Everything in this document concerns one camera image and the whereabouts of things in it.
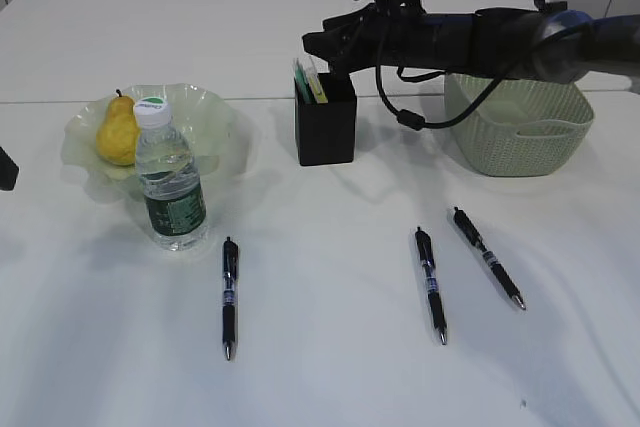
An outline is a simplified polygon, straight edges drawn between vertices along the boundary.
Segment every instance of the white table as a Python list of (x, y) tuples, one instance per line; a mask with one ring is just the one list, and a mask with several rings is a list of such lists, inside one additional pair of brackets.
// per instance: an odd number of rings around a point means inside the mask
[[(293, 97), (291, 59), (322, 20), (370, 0), (14, 0), (0, 13), (0, 102), (89, 101), (133, 84), (190, 82), (227, 99)], [(422, 0), (431, 12), (473, 12), (532, 0)], [(373, 71), (353, 76), (377, 96)], [(625, 90), (590, 74), (583, 90)], [(441, 94), (436, 80), (389, 94)]]
[[(179, 254), (149, 240), (142, 204), (61, 165), (80, 103), (0, 105), (21, 167), (0, 193), (0, 424), (637, 425), (640, 99), (587, 96), (584, 145), (533, 179), (469, 170), (446, 132), (400, 129), (374, 99), (359, 103), (354, 163), (301, 168), (291, 100), (232, 102), (246, 167), (230, 184), (204, 179), (215, 241)], [(453, 228), (453, 205), (527, 312)], [(418, 224), (434, 239), (446, 347)], [(220, 342), (226, 235), (241, 247), (233, 363)]]

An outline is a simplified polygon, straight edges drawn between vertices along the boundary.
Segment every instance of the yellow pear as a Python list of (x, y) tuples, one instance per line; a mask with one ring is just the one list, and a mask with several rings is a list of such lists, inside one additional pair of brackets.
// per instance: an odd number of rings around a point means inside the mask
[(134, 100), (128, 95), (122, 95), (119, 89), (116, 89), (117, 97), (109, 102), (107, 107), (107, 117), (116, 117), (121, 114), (133, 115)]
[(96, 148), (106, 161), (124, 166), (136, 161), (140, 129), (133, 115), (133, 99), (117, 92), (118, 97), (109, 104), (107, 115), (96, 134)]

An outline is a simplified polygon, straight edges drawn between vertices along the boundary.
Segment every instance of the pen holder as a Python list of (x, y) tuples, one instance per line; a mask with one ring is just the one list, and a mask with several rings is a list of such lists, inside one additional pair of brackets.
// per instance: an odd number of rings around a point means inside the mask
[(356, 93), (349, 77), (318, 74), (326, 104), (305, 103), (296, 92), (296, 145), (302, 166), (353, 162), (356, 140)]

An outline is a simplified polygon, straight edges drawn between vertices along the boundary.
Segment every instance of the black pen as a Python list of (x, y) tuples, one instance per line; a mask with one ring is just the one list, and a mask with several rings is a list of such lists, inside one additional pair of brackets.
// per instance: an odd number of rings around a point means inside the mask
[(238, 246), (227, 237), (222, 247), (222, 345), (227, 360), (231, 360), (236, 344), (236, 280), (238, 279)]
[(480, 250), (480, 252), (482, 252), (482, 258), (489, 266), (496, 279), (498, 279), (498, 282), (500, 282), (500, 285), (502, 286), (506, 294), (518, 307), (520, 307), (522, 310), (527, 310), (527, 306), (524, 303), (524, 298), (522, 297), (520, 290), (518, 290), (516, 284), (514, 284), (511, 278), (509, 278), (507, 271), (504, 270), (504, 267), (502, 267), (502, 264), (500, 264), (493, 252), (487, 249), (487, 247), (484, 245), (480, 233), (471, 223), (469, 217), (467, 217), (467, 214), (465, 214), (463, 210), (460, 210), (457, 207), (454, 207), (454, 210), (455, 213), (453, 214), (453, 221), (460, 228), (465, 237), (469, 240), (469, 243)]
[(416, 243), (418, 244), (420, 264), (427, 276), (427, 298), (429, 299), (429, 307), (431, 308), (433, 328), (440, 334), (440, 342), (442, 342), (442, 345), (447, 345), (447, 321), (444, 318), (442, 300), (440, 299), (440, 292), (438, 291), (438, 281), (436, 280), (436, 261), (433, 258), (431, 237), (429, 237), (420, 227), (418, 227), (418, 231), (416, 232)]

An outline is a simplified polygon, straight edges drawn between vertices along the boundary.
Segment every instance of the water bottle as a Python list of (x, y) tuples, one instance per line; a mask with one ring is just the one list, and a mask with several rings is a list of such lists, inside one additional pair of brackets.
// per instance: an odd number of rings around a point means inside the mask
[(142, 184), (156, 242), (185, 250), (207, 233), (200, 174), (187, 140), (171, 123), (165, 99), (147, 97), (133, 112), (140, 127), (136, 173)]

